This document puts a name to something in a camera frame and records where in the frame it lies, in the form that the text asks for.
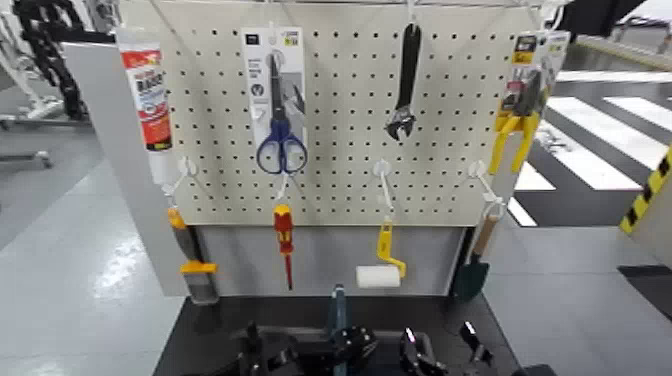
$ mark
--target white pegboard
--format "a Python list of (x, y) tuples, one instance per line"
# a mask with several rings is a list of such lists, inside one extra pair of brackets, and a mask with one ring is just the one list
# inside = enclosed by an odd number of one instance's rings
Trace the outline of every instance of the white pegboard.
[(296, 25), (306, 45), (309, 162), (290, 180), (297, 225), (379, 225), (385, 212), (372, 167), (388, 181), (401, 225), (478, 223), (482, 189), (466, 170), (489, 161), (491, 129), (514, 36), (533, 28), (525, 8), (416, 6), (423, 31), (411, 137), (384, 131), (397, 100), (401, 5), (124, 3), (130, 26), (158, 31), (180, 154), (200, 169), (177, 202), (190, 224), (272, 223), (281, 178), (255, 161), (241, 27)]

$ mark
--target crosswalk stripe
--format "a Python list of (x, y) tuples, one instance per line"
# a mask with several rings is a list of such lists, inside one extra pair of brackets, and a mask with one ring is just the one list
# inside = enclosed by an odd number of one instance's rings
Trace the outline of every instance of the crosswalk stripe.
[(640, 97), (606, 97), (605, 101), (672, 131), (672, 111)]
[(509, 200), (509, 213), (518, 221), (518, 224), (520, 224), (523, 227), (536, 227), (537, 222), (534, 221), (532, 217), (523, 209), (523, 207), (520, 205), (518, 200), (515, 198), (511, 197)]
[(628, 176), (546, 120), (541, 121), (536, 139), (551, 152), (553, 157), (595, 190), (641, 188)]
[(532, 167), (531, 164), (523, 163), (523, 168), (520, 170), (518, 181), (516, 182), (516, 191), (554, 191), (555, 186), (551, 184), (546, 178)]
[(574, 97), (551, 97), (548, 106), (651, 170), (667, 153), (667, 146)]
[(560, 71), (558, 82), (672, 82), (671, 72)]

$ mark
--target blue-handled scissors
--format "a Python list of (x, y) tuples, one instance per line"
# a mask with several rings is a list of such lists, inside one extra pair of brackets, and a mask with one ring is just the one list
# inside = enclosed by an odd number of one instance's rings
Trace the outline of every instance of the blue-handled scissors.
[(292, 133), (283, 103), (280, 74), (275, 64), (275, 56), (270, 55), (271, 65), (271, 134), (257, 149), (257, 163), (266, 173), (278, 175), (292, 174), (306, 166), (308, 150)]

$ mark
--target red screwdriver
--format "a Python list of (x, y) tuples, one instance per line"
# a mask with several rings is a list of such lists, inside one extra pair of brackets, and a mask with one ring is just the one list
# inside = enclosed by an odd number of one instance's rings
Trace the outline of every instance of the red screwdriver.
[(278, 242), (280, 243), (280, 253), (285, 256), (285, 273), (287, 274), (287, 287), (289, 290), (294, 288), (292, 281), (292, 210), (288, 205), (276, 205), (273, 210), (273, 228), (278, 233)]

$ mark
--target paint roller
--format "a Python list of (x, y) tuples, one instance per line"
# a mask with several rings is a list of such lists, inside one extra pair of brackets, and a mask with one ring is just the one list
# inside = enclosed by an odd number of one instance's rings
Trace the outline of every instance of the paint roller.
[(357, 286), (360, 288), (399, 287), (406, 277), (406, 263), (392, 258), (392, 220), (385, 217), (380, 226), (376, 255), (389, 265), (358, 266)]

